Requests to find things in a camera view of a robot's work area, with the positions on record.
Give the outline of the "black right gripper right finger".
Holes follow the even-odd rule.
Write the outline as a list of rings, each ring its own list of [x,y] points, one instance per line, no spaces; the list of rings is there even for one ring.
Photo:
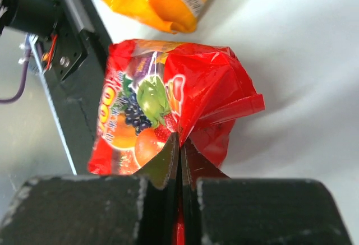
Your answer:
[[[192,141],[181,148],[185,244],[351,244],[313,179],[230,178]]]

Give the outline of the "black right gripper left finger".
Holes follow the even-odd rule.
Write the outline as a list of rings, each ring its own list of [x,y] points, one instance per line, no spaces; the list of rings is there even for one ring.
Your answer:
[[[171,244],[179,137],[133,175],[27,180],[1,221],[2,244]]]

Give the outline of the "red candy bag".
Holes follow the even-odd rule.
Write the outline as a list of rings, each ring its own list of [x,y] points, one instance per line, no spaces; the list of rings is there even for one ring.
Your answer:
[[[219,167],[235,121],[264,108],[229,47],[144,39],[112,44],[88,171],[134,174],[172,133]]]

